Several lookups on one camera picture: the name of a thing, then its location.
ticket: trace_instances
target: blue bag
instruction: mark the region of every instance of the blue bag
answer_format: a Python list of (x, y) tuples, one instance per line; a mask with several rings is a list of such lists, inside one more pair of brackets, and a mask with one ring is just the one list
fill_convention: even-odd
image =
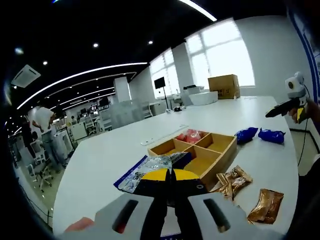
[(282, 131), (271, 131), (269, 129), (260, 128), (258, 137), (267, 142), (283, 144), (285, 141), (285, 134), (286, 133)]
[(257, 127), (249, 127), (247, 129), (243, 129), (238, 131), (235, 136), (236, 136), (236, 143), (241, 145), (241, 144), (246, 144), (252, 140), (252, 138), (256, 135), (258, 131)]

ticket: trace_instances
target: white table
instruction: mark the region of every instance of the white table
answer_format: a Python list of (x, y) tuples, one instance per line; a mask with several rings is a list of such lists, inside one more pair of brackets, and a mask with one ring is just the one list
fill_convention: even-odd
[(234, 135), (248, 127), (286, 132), (284, 145), (262, 141), (257, 136), (243, 147), (229, 169), (239, 165), (253, 183), (240, 191), (235, 203), (248, 215), (256, 206), (261, 188), (284, 193), (274, 224), (259, 224), (285, 234), (291, 224), (298, 195), (298, 166), (291, 133), (284, 117), (265, 118), (276, 101), (273, 97), (242, 97), (205, 106), (190, 106), (181, 112), (163, 113), (87, 139), (78, 146), (62, 177), (53, 211), (53, 232), (61, 234), (82, 217), (95, 219), (98, 210), (122, 193), (113, 183), (147, 154), (147, 148), (177, 136), (177, 132), (148, 146), (141, 141), (158, 138), (172, 129), (189, 125), (206, 132)]

